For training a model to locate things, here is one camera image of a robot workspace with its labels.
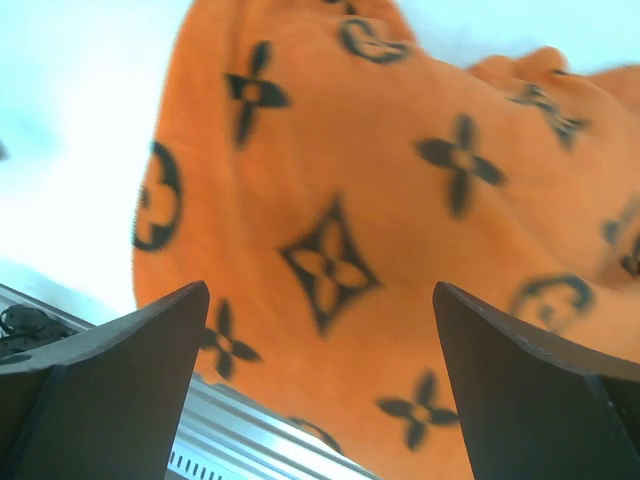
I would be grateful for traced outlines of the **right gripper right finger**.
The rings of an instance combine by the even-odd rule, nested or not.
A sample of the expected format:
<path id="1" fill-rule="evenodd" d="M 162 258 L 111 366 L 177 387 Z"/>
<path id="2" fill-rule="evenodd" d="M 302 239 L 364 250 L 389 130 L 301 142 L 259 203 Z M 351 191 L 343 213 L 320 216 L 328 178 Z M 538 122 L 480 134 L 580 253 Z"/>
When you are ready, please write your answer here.
<path id="1" fill-rule="evenodd" d="M 638 364 L 449 283 L 437 283 L 433 307 L 475 478 L 638 478 Z"/>

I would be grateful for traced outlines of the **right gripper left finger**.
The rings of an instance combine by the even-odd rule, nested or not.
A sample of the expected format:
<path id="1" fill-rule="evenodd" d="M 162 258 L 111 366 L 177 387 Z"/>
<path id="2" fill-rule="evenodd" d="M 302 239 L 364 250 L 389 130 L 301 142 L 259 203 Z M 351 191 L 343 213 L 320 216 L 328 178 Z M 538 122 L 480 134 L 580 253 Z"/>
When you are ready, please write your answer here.
<path id="1" fill-rule="evenodd" d="M 209 290 L 1 360 L 4 479 L 162 479 L 201 344 Z"/>

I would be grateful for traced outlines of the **orange patterned pillowcase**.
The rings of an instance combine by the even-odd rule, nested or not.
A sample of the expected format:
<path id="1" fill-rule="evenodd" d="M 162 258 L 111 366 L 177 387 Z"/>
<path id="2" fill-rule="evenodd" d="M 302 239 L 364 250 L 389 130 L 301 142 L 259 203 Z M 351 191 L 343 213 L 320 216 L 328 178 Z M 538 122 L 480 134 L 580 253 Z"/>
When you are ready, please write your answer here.
<path id="1" fill-rule="evenodd" d="M 639 358 L 639 69 L 462 69 L 391 1 L 196 1 L 136 213 L 139 306 L 202 280 L 195 363 L 385 479 L 468 479 L 448 282 Z"/>

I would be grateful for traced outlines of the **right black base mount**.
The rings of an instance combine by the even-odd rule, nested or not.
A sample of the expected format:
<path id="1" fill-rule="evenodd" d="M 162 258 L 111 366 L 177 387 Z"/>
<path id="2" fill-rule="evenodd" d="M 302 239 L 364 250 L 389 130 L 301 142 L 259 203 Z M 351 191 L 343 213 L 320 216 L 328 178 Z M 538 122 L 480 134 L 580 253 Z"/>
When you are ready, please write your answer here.
<path id="1" fill-rule="evenodd" d="M 8 306 L 1 312 L 1 364 L 26 361 L 31 358 L 29 351 L 75 334 L 43 310 L 19 304 Z"/>

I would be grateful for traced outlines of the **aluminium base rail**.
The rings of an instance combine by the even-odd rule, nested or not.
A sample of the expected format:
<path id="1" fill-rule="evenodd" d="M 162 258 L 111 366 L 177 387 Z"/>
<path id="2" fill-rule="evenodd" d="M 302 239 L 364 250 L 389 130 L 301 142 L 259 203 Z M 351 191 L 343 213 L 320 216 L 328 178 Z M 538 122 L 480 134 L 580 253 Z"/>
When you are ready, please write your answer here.
<path id="1" fill-rule="evenodd" d="M 3 287 L 1 311 L 15 304 L 43 310 L 76 334 L 96 327 Z M 208 385 L 193 372 L 172 447 L 177 445 L 249 479 L 370 477 L 317 427 L 274 414 L 227 386 Z"/>

